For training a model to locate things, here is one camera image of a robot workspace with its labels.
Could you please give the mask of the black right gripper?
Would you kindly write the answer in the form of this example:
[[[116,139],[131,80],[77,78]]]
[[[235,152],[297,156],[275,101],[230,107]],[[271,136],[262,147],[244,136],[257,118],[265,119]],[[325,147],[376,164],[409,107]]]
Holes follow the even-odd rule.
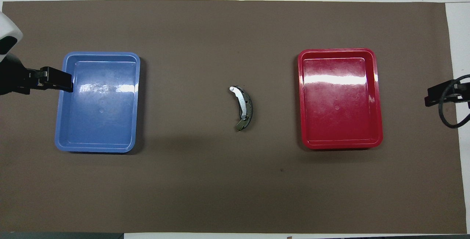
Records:
[[[454,85],[444,94],[442,102],[469,102],[470,101],[470,82],[461,83],[460,80],[453,79]],[[452,83],[452,81],[442,82],[428,88],[425,97],[425,106],[431,107],[438,105],[441,101],[442,93]]]

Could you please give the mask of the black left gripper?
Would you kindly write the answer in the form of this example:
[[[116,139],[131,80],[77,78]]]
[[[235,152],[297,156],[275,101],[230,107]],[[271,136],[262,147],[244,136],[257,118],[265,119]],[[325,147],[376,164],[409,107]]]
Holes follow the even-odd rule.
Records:
[[[72,75],[46,66],[40,70],[22,65],[18,57],[8,54],[0,63],[0,95],[20,93],[28,95],[30,90],[62,90],[73,92]]]

